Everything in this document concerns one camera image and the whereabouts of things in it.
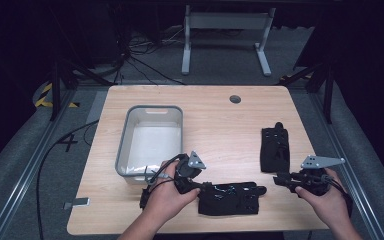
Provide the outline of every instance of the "silver bracket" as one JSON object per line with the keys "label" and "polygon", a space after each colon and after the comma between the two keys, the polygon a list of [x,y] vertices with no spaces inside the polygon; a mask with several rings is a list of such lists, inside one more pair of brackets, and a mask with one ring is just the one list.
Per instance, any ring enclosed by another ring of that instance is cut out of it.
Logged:
{"label": "silver bracket", "polygon": [[303,169],[320,169],[345,163],[344,158],[329,158],[308,155],[301,164]]}
{"label": "silver bracket", "polygon": [[198,154],[196,154],[195,151],[191,152],[191,156],[189,157],[188,166],[191,168],[199,168],[199,169],[206,169],[207,167],[202,162],[202,160],[198,157]]}
{"label": "silver bracket", "polygon": [[63,209],[68,210],[73,207],[84,207],[84,206],[89,206],[89,204],[90,204],[89,198],[76,198],[73,200],[72,203],[65,202]]}

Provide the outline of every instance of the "wrist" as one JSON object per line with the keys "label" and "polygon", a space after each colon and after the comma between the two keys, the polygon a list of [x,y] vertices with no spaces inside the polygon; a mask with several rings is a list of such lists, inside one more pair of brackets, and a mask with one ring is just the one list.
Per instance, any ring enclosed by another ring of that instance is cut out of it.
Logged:
{"label": "wrist", "polygon": [[351,220],[338,222],[336,224],[332,224],[329,226],[331,229],[333,235],[335,236],[335,239],[342,240],[342,239],[352,239],[352,240],[358,240],[361,239],[358,232],[355,230],[354,226],[351,223]]}
{"label": "wrist", "polygon": [[139,218],[144,222],[144,226],[147,226],[149,230],[157,232],[165,223],[166,220],[162,219],[161,216],[157,216],[151,211],[144,210]]}
{"label": "wrist", "polygon": [[120,236],[120,240],[151,240],[163,224],[142,212]]}

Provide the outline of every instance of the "black strap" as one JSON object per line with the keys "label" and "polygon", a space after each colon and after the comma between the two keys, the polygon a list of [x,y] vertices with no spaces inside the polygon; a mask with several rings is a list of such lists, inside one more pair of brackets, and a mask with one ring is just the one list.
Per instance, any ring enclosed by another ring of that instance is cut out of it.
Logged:
{"label": "black strap", "polygon": [[199,193],[198,213],[208,216],[258,214],[258,198],[267,189],[255,182],[206,184]]}
{"label": "black strap", "polygon": [[260,168],[262,172],[289,172],[288,131],[278,122],[274,128],[261,130]]}

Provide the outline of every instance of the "metal stand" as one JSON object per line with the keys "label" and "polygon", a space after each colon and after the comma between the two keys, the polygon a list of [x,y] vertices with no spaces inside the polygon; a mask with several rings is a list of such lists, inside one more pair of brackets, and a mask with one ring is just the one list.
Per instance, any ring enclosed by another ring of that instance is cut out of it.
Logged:
{"label": "metal stand", "polygon": [[271,71],[264,54],[264,46],[270,32],[274,18],[275,8],[269,13],[207,13],[191,12],[190,6],[186,6],[185,12],[185,48],[183,51],[182,74],[189,74],[191,58],[191,28],[200,29],[254,29],[262,30],[263,36],[259,43],[255,43],[255,50],[260,60],[264,76],[270,76]]}

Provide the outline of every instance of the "wooden table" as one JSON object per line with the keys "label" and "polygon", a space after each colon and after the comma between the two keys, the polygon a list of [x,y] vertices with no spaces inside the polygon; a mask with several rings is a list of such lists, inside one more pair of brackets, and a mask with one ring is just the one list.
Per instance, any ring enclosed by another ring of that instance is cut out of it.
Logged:
{"label": "wooden table", "polygon": [[[241,102],[232,103],[232,95]],[[115,162],[128,109],[176,105],[183,110],[183,148],[196,150],[207,169],[196,182],[254,181],[266,186],[258,215],[209,217],[198,214],[198,199],[167,222],[160,233],[287,231],[326,229],[311,206],[260,172],[261,129],[282,122],[289,132],[291,171],[314,150],[288,90],[281,86],[115,86],[111,87],[86,163],[77,198],[90,205],[72,210],[68,232],[122,233],[140,214],[143,186],[129,185]]]}

